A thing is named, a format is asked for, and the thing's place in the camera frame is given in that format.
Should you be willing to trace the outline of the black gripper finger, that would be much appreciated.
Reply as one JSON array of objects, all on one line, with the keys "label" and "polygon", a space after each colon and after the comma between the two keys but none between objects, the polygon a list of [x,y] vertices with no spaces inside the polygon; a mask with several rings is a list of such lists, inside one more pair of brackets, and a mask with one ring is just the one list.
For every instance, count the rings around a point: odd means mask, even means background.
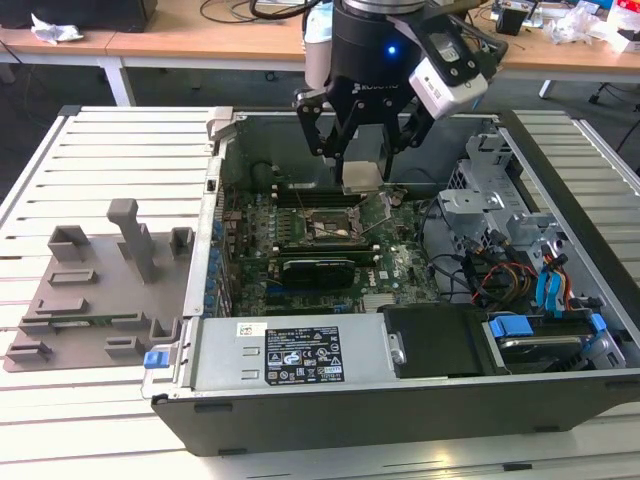
[{"label": "black gripper finger", "polygon": [[[334,110],[334,122],[327,137],[321,134],[317,121],[328,103]],[[333,175],[342,176],[344,154],[356,131],[356,101],[344,96],[331,96],[325,88],[300,90],[294,108],[311,153],[333,161]]]},{"label": "black gripper finger", "polygon": [[419,99],[413,99],[410,106],[410,115],[403,125],[399,123],[398,113],[393,113],[383,123],[383,178],[391,176],[395,156],[406,148],[419,147],[433,126],[433,117]]}]

